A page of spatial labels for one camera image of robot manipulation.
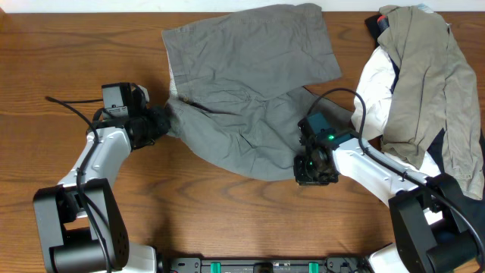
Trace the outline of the grey shorts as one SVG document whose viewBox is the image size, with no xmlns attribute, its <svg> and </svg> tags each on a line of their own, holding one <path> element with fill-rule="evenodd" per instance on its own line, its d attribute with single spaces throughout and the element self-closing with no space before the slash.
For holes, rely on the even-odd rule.
<svg viewBox="0 0 485 273">
<path fill-rule="evenodd" d="M 318 5 L 272 5 L 165 30 L 171 134 L 197 156 L 258 180 L 293 178 L 309 110 L 351 112 L 310 93 L 341 77 Z"/>
</svg>

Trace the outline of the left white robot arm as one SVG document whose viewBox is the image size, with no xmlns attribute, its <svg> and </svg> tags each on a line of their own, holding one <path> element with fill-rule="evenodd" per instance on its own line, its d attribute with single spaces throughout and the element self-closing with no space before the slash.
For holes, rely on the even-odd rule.
<svg viewBox="0 0 485 273">
<path fill-rule="evenodd" d="M 90 121 L 86 147 L 69 173 L 33 197 L 48 272 L 156 272 L 153 247 L 130 241 L 112 187 L 124 160 L 170 129 L 160 106 Z"/>
</svg>

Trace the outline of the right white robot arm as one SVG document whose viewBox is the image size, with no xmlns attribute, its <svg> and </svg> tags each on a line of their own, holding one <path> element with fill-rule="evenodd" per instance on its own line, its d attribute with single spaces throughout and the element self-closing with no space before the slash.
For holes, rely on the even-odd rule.
<svg viewBox="0 0 485 273">
<path fill-rule="evenodd" d="M 484 270 L 484 234 L 451 176 L 412 171 L 353 130 L 299 129 L 305 148 L 294 161 L 299 184 L 323 186 L 349 177 L 390 211 L 394 243 L 359 262 L 327 261 L 328 271 L 452 272 L 472 259 Z"/>
</svg>

